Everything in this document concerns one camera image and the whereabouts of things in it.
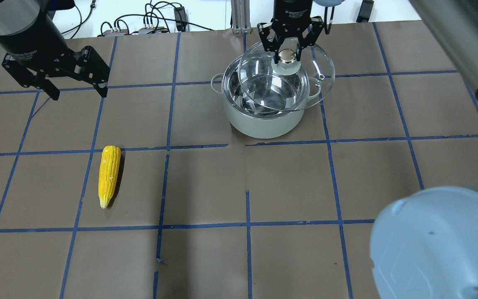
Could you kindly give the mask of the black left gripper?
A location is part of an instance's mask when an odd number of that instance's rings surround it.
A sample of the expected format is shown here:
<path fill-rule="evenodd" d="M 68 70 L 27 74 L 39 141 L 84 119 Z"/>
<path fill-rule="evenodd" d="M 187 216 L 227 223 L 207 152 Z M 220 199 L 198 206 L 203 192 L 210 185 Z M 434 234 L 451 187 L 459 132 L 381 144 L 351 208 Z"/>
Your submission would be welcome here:
<path fill-rule="evenodd" d="M 69 77 L 107 97 L 108 64 L 92 46 L 70 49 L 50 17 L 29 17 L 24 25 L 0 31 L 0 46 L 6 50 L 2 67 L 23 87 L 35 87 L 56 101 L 60 91 L 49 78 Z"/>

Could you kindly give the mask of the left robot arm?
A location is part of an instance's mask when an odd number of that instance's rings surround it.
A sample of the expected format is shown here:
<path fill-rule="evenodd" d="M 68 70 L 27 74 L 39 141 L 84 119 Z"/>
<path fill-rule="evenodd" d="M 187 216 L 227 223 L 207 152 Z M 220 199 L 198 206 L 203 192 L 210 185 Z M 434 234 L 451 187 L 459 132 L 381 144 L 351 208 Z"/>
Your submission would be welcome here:
<path fill-rule="evenodd" d="M 34 87 L 58 100 L 51 78 L 69 77 L 92 85 L 107 96 L 110 67 L 92 46 L 68 47 L 48 11 L 75 6 L 72 0 L 0 0 L 2 67 L 22 87 Z"/>

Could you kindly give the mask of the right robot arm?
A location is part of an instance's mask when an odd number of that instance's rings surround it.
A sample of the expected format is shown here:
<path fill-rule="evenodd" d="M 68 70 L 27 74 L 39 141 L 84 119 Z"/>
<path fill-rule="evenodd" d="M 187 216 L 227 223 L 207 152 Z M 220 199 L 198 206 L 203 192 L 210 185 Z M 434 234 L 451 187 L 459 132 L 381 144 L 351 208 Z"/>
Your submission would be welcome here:
<path fill-rule="evenodd" d="M 458 298 L 476 203 L 478 104 L 421 21 L 336 25 L 338 76 L 313 115 L 322 140 L 254 145 L 247 246 L 255 299 Z"/>

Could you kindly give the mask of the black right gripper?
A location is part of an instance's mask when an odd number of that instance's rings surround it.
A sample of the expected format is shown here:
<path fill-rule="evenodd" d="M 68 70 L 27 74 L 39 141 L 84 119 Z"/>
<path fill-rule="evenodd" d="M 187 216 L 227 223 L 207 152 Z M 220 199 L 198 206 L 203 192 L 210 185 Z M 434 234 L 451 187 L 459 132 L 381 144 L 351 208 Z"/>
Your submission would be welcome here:
<path fill-rule="evenodd" d="M 324 30 L 324 19 L 311 16 L 312 0 L 275 0 L 270 23 L 258 23 L 260 42 L 273 53 L 273 62 L 280 61 L 280 47 L 287 38 L 297 38 L 296 60 L 300 62 L 305 48 L 314 46 Z"/>

